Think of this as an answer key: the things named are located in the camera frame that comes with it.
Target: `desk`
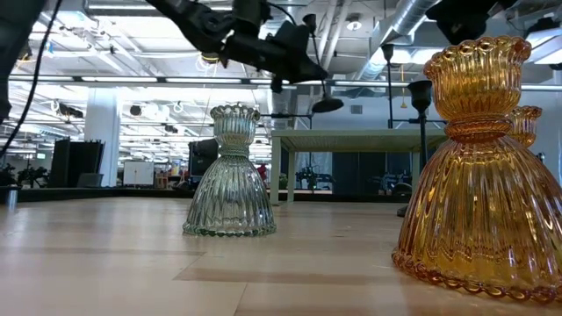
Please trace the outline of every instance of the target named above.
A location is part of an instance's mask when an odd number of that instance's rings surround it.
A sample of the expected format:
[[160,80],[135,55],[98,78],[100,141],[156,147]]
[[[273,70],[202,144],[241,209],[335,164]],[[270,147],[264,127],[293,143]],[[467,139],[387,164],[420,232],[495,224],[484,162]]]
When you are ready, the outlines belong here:
[[[428,130],[428,148],[440,145],[448,138],[443,130]],[[417,129],[378,129],[359,131],[337,130],[276,130],[271,132],[270,201],[279,205],[279,172],[281,147],[289,152],[287,202],[294,201],[295,153],[297,152],[412,152],[414,153],[412,187],[420,176],[420,131]]]

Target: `glass candle holder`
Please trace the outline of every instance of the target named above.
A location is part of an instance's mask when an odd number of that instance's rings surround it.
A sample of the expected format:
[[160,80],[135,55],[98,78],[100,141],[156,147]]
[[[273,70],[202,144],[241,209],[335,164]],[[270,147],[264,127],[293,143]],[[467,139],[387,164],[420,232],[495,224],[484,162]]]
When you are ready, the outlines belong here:
[[540,118],[543,109],[537,106],[517,106],[509,113],[513,127],[509,130],[509,136],[519,141],[525,147],[530,147],[537,138],[537,119]]
[[211,110],[220,158],[205,172],[184,224],[184,232],[209,236],[274,233],[265,184],[248,159],[260,113],[241,105]]
[[562,301],[562,190],[506,136],[530,50],[520,38],[468,40],[425,65],[450,140],[422,171],[393,251],[409,275],[494,298]]

